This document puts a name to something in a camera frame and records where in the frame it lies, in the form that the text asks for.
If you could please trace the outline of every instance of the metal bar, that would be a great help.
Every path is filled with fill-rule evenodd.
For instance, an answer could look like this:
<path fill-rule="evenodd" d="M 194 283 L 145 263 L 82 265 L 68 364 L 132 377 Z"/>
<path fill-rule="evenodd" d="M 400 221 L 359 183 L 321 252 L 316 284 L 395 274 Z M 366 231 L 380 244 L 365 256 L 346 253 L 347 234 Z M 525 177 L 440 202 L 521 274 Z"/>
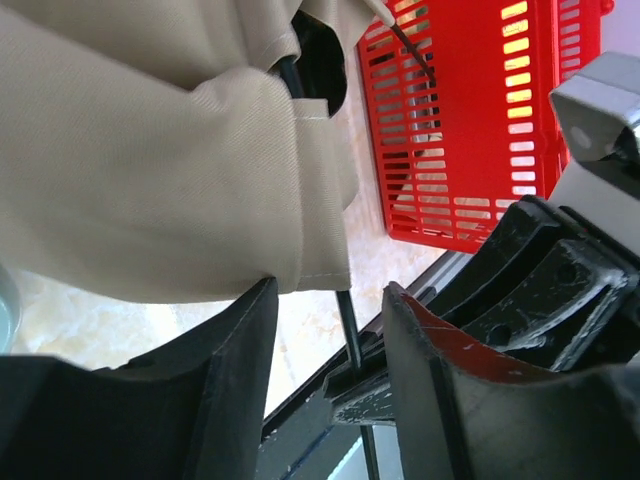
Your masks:
<path fill-rule="evenodd" d="M 347 355 L 351 362 L 351 368 L 357 377 L 362 370 L 362 348 L 358 340 L 358 324 L 353 311 L 353 301 L 351 300 L 351 292 L 346 290 L 336 292 L 338 300 L 338 308 L 340 310 L 340 318 L 342 320 L 342 328 L 344 330 L 345 342 L 347 347 Z M 362 448 L 364 450 L 364 458 L 367 464 L 367 473 L 369 480 L 380 480 L 380 470 L 378 467 L 378 455 L 376 453 L 375 439 L 373 437 L 373 427 L 360 427 L 362 435 Z"/>

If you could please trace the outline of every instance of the screw hole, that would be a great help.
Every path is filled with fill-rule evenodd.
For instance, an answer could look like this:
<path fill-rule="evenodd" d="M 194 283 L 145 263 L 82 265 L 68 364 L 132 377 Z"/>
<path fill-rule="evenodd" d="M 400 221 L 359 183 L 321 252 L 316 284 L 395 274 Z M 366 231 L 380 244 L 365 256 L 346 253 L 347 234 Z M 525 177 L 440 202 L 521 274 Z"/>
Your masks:
<path fill-rule="evenodd" d="M 574 267 L 570 263 L 565 263 L 558 269 L 556 278 L 561 284 L 570 285 L 574 283 L 578 278 L 578 270 L 576 270 L 576 267 Z"/>
<path fill-rule="evenodd" d="M 496 347 L 509 345 L 511 341 L 511 329 L 507 325 L 496 325 L 487 335 L 487 343 Z"/>

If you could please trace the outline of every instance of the red plastic basket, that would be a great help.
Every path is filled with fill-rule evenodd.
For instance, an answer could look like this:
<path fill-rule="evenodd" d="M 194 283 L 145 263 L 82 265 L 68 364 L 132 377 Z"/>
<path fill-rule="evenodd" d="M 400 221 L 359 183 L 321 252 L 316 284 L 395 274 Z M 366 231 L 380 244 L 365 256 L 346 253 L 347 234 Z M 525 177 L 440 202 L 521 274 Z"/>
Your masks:
<path fill-rule="evenodd" d="M 600 53 L 611 0 L 389 0 L 430 84 L 376 21 L 358 45 L 392 238 L 475 252 L 524 194 L 548 197 L 567 153 L 548 95 Z"/>

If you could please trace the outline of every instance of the stitching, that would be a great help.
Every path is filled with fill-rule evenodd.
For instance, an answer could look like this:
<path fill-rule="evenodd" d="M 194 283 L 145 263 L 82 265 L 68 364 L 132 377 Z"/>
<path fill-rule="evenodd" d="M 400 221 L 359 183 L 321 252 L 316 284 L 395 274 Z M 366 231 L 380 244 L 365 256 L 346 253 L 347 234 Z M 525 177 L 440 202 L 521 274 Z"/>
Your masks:
<path fill-rule="evenodd" d="M 342 273 L 320 273 L 318 275 L 302 275 L 300 278 L 317 278 L 317 277 L 344 277 L 345 275 L 349 275 L 349 272 Z"/>
<path fill-rule="evenodd" d="M 279 42 L 280 40 L 282 40 L 283 38 L 285 38 L 285 37 L 290 37 L 290 36 L 292 36 L 290 32 L 289 32 L 289 33 L 283 33 L 283 34 L 282 34 L 282 35 L 280 35 L 279 37 L 274 38 L 273 40 L 271 40 L 271 43 L 269 43 L 269 45 L 267 45 L 267 46 L 264 48 L 264 50 L 262 50 L 262 52 L 260 52 L 260 53 L 258 54 L 258 60 L 262 60 L 262 57 L 264 57 L 264 54 L 265 54 L 265 53 L 267 53 L 267 51 L 268 51 L 271 47 L 273 47 L 273 45 L 274 45 L 274 44 L 278 43 L 278 42 Z"/>

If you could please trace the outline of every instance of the beige curtain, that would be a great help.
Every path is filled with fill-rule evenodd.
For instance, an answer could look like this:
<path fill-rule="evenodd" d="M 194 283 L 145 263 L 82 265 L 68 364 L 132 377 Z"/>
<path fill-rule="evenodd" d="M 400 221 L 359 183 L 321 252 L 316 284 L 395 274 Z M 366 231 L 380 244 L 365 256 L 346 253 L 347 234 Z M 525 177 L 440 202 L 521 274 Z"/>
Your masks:
<path fill-rule="evenodd" d="M 0 0 L 0 262 L 141 302 L 349 287 L 353 162 L 269 73 L 298 8 L 345 51 L 362 0 Z"/>

